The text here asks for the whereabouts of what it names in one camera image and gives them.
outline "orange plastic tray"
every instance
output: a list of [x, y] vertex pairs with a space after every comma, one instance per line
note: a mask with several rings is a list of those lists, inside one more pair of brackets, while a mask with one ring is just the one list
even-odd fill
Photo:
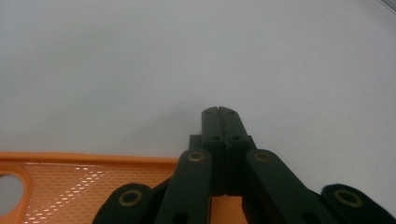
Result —
[[[92, 223], [113, 190], [128, 183], [153, 188], [176, 165], [177, 159], [0, 152], [0, 175], [24, 185], [21, 201], [0, 224]], [[247, 223], [241, 205], [240, 197], [213, 197], [211, 223]]]

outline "white surface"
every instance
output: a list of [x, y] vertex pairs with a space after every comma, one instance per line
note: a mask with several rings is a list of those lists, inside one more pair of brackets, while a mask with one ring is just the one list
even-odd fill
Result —
[[224, 105], [310, 189], [396, 216], [395, 71], [375, 0], [1, 1], [0, 149], [177, 157]]

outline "orange tray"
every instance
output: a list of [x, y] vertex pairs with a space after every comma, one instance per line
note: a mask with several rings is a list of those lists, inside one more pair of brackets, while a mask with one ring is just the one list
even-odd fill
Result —
[[[0, 175], [15, 175], [24, 185], [0, 224], [92, 223], [112, 191], [128, 183], [153, 188], [176, 165], [164, 158], [0, 152]], [[211, 223], [247, 223], [241, 205], [240, 197], [213, 197]]]

